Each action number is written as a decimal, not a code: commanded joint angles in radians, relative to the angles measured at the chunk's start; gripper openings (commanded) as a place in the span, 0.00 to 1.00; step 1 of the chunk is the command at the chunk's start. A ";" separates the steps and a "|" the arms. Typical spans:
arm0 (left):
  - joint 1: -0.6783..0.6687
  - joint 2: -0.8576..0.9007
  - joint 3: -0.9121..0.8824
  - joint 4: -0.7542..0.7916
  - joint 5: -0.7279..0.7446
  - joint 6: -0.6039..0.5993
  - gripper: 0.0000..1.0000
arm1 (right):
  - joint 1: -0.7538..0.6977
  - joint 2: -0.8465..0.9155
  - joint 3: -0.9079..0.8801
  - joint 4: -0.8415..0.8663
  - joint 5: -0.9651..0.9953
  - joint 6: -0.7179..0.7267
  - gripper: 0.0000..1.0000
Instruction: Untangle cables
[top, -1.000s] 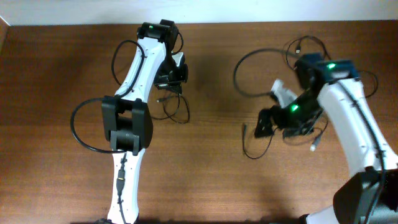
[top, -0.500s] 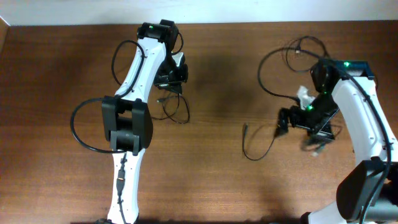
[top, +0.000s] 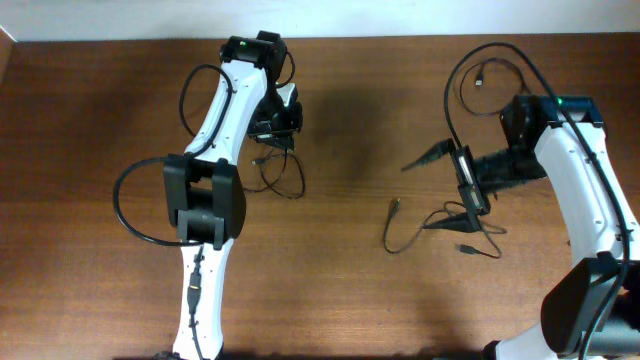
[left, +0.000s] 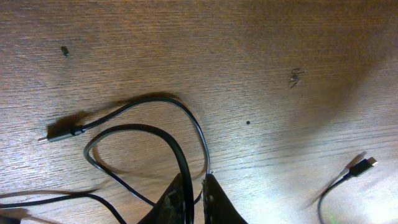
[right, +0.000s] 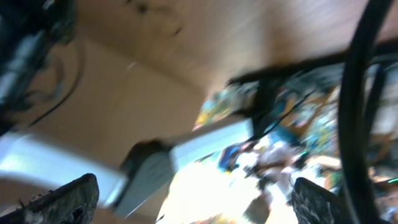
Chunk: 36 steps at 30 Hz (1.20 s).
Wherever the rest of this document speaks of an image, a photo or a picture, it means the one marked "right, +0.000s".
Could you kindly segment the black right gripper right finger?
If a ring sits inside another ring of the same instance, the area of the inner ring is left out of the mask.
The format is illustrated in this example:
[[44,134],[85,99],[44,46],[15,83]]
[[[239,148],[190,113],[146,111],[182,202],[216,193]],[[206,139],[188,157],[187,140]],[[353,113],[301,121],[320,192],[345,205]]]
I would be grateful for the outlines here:
[[351,224],[344,201],[304,177],[295,181],[292,206],[298,224]]

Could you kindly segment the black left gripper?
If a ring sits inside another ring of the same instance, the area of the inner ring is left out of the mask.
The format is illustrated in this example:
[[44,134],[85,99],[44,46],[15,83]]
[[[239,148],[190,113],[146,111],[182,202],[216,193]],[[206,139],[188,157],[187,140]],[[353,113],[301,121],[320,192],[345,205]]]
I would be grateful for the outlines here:
[[74,0],[1,0],[1,133],[15,125],[10,113],[32,106],[29,98],[50,101],[61,94],[65,72],[59,59],[51,94],[28,88],[52,47],[73,39],[75,26]]

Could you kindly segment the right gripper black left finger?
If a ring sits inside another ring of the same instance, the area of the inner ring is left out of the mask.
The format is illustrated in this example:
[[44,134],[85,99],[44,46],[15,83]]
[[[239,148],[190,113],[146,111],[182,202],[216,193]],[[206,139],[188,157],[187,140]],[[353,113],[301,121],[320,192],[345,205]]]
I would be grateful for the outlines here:
[[90,224],[100,190],[94,174],[87,173],[45,195],[21,204],[1,217],[2,224]]

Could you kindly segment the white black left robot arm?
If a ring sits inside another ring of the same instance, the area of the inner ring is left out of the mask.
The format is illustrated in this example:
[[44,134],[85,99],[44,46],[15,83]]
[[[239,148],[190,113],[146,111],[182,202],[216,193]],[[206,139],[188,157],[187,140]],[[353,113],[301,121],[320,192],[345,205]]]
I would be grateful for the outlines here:
[[28,87],[51,48],[75,38],[75,26],[74,1],[1,2],[1,177],[49,190],[2,216],[2,223],[89,223],[97,208],[127,218],[180,168],[252,136],[249,118],[230,115],[176,139],[137,143],[117,170],[42,136],[15,131],[10,113],[28,110],[30,97],[47,101],[60,94],[62,66],[53,93]]

